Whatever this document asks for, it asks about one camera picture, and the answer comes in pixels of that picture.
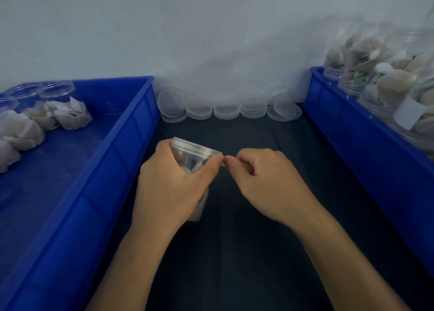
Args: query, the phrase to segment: person's right thumb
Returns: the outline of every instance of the person's right thumb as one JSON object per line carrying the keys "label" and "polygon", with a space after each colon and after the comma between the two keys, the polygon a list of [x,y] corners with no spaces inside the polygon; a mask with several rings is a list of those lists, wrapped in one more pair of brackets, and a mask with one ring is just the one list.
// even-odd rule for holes
{"label": "person's right thumb", "polygon": [[252,179],[252,176],[246,171],[242,163],[235,157],[232,157],[231,155],[225,155],[223,163],[240,188],[246,185]]}

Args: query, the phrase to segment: blue tray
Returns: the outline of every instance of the blue tray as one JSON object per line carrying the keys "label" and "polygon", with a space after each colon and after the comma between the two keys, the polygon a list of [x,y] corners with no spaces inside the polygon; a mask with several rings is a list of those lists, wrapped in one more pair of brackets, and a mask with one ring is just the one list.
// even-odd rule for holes
{"label": "blue tray", "polygon": [[0,310],[80,308],[160,116],[152,81],[74,81],[93,122],[0,176]]}
{"label": "blue tray", "polygon": [[310,72],[303,108],[434,277],[434,163],[324,78],[323,68]]}

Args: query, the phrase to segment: white backdrop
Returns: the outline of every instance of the white backdrop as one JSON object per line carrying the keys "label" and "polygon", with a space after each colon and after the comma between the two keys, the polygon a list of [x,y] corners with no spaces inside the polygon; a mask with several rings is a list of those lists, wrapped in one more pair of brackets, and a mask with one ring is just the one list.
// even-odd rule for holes
{"label": "white backdrop", "polygon": [[33,80],[155,75],[200,96],[293,89],[339,15],[420,21],[433,0],[0,0],[0,90]]}

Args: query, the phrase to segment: person's left thumb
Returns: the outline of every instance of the person's left thumb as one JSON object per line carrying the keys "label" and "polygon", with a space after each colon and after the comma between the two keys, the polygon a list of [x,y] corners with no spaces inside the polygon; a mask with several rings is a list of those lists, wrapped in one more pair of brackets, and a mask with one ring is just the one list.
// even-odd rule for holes
{"label": "person's left thumb", "polygon": [[222,154],[212,156],[201,170],[191,175],[192,180],[202,187],[207,187],[217,176],[223,158]]}

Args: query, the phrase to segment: black tablecloth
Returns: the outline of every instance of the black tablecloth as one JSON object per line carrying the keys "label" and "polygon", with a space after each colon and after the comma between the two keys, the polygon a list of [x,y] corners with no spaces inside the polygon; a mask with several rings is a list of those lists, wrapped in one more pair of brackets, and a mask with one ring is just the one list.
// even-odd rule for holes
{"label": "black tablecloth", "polygon": [[[160,120],[143,160],[161,139],[179,137],[235,156],[242,148],[282,151],[384,279],[414,310],[431,310],[434,280],[314,122],[268,117]],[[137,179],[127,197],[89,297],[131,223]],[[147,311],[332,310],[297,237],[241,195],[227,169],[210,185],[197,226],[182,227],[155,276]]]}

